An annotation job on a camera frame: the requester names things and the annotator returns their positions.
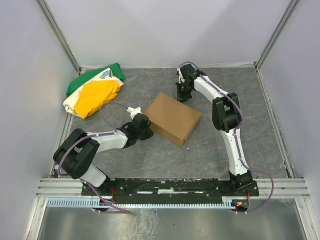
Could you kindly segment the brown cardboard box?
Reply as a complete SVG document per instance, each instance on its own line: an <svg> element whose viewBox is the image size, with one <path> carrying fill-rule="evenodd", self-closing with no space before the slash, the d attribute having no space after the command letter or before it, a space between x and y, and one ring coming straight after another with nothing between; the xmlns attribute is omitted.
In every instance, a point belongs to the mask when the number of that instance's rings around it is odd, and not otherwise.
<svg viewBox="0 0 320 240"><path fill-rule="evenodd" d="M160 92L145 109L151 128L161 136L182 147L201 119L202 114Z"/></svg>

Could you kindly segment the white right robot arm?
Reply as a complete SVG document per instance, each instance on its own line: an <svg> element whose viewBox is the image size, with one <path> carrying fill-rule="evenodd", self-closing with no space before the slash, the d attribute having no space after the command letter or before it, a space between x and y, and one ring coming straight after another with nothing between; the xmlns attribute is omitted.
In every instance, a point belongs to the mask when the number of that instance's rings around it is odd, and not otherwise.
<svg viewBox="0 0 320 240"><path fill-rule="evenodd" d="M250 185L253 178L241 143L240 126L243 123L243 113L237 94L222 90L200 70L183 73L182 68L178 68L177 75L178 101L185 102L192 97L192 91L198 91L212 103L212 122L220 132L227 150L232 185L236 189Z"/></svg>

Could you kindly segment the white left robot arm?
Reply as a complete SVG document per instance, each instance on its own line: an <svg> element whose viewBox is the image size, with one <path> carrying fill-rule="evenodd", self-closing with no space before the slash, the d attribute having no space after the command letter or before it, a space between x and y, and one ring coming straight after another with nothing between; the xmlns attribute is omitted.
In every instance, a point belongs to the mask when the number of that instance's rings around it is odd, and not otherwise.
<svg viewBox="0 0 320 240"><path fill-rule="evenodd" d="M99 188L109 177L93 165L96 153L125 149L153 135L149 118L137 113L130 122L115 131L89 133L81 128L75 129L55 151L53 160L58 164L58 174L63 170L71 178Z"/></svg>

